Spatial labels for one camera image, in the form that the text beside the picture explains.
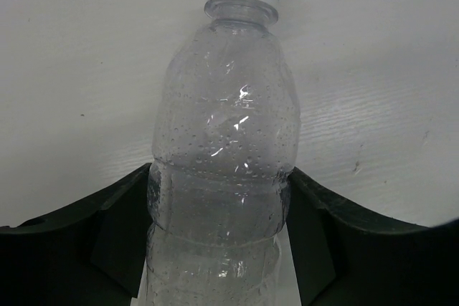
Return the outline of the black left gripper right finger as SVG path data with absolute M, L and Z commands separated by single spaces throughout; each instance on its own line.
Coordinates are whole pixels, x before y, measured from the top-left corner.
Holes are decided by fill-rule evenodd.
M 378 214 L 316 183 L 289 178 L 287 218 L 303 305 L 456 305 L 458 222 L 434 227 Z

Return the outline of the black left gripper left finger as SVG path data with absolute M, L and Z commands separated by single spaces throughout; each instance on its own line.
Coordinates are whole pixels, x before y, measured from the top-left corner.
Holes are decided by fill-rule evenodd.
M 151 225 L 149 164 L 56 211 L 1 228 L 2 305 L 129 305 Z

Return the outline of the clear white capped bottle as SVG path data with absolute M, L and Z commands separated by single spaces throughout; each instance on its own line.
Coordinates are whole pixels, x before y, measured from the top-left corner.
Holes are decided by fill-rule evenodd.
M 148 176 L 147 305 L 274 305 L 301 110 L 279 0 L 207 0 L 165 75 Z

